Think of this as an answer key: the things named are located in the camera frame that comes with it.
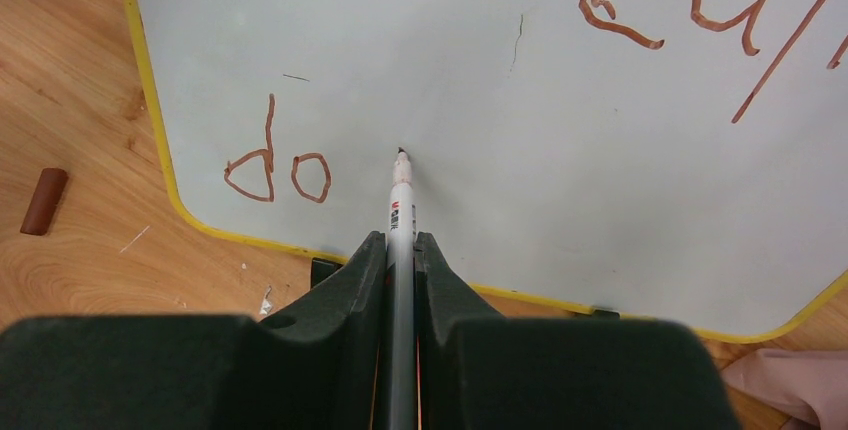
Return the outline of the yellow framed whiteboard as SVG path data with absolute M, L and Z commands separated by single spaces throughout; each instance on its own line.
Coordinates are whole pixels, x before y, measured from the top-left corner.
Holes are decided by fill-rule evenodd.
M 124 0 L 173 206 L 344 260 L 775 338 L 847 282 L 847 0 Z

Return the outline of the brown marker cap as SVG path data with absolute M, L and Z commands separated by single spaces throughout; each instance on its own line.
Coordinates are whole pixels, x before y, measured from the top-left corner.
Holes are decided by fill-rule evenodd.
M 43 236 L 48 233 L 68 180 L 64 169 L 44 168 L 41 171 L 20 227 L 22 234 Z

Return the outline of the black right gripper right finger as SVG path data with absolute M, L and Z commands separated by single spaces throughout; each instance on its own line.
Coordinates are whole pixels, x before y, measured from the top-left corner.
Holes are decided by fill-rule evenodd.
M 673 322 L 507 317 L 414 246 L 426 429 L 735 429 L 705 347 Z

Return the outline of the brown whiteboard marker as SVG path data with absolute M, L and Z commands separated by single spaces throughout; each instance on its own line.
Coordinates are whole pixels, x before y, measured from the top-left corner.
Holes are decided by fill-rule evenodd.
M 387 269 L 391 274 L 390 337 L 387 348 L 389 429 L 418 427 L 417 340 L 415 327 L 414 242 L 416 210 L 412 188 L 412 165 L 399 148 L 393 167 L 390 221 L 387 236 Z

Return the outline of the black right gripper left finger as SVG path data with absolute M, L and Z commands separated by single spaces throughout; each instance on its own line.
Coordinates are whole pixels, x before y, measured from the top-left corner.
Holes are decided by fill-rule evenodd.
M 385 238 L 268 316 L 24 319 L 1 335 L 5 429 L 366 429 Z

